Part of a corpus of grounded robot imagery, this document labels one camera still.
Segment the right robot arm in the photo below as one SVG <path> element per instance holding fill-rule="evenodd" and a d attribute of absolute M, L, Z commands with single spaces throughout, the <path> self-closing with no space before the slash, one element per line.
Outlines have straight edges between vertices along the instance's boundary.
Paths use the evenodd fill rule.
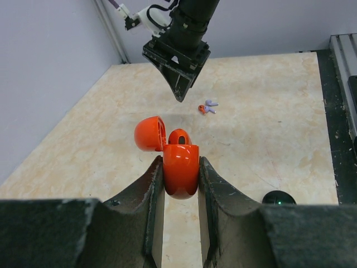
<path fill-rule="evenodd" d="M 157 4 L 148 7 L 148 20 L 163 33 L 153 36 L 143 46 L 143 56 L 168 82 L 175 98 L 183 102 L 192 88 L 211 51 L 202 40 L 218 1 L 173 1 L 167 8 Z M 171 21 L 164 26 L 151 16 L 153 9 L 170 13 Z"/>

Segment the orange earbud charging case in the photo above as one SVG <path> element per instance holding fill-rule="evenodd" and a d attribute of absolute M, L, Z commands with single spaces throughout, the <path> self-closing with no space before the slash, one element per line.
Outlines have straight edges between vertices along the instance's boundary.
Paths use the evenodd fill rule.
<path fill-rule="evenodd" d="M 163 155 L 163 182 L 166 193 L 174 199 L 189 199 L 199 184 L 199 147 L 168 144 L 164 121 L 159 116 L 140 121 L 134 130 L 134 141 L 142 151 Z"/>

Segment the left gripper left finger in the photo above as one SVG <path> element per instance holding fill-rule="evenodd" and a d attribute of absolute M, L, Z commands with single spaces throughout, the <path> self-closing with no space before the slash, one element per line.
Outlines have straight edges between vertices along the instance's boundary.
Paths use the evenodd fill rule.
<path fill-rule="evenodd" d="M 115 267 L 161 267 L 165 189 L 163 157 L 157 156 L 146 172 L 104 202 L 115 212 L 108 229 L 115 251 Z"/>

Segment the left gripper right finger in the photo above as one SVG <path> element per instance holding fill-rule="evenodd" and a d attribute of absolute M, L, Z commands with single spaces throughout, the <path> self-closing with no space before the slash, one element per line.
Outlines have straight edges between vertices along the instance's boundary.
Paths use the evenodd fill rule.
<path fill-rule="evenodd" d="M 198 205 L 203 267 L 259 267 L 254 214 L 260 205 L 200 157 Z"/>

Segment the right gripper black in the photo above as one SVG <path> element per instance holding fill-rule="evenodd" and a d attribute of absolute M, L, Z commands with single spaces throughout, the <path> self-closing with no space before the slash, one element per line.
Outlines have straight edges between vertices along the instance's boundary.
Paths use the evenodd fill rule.
<path fill-rule="evenodd" d="M 203 41 L 197 48 L 185 50 L 164 37 L 154 37 L 143 46 L 142 55 L 161 72 L 175 99 L 183 102 L 210 56 L 209 49 Z"/>

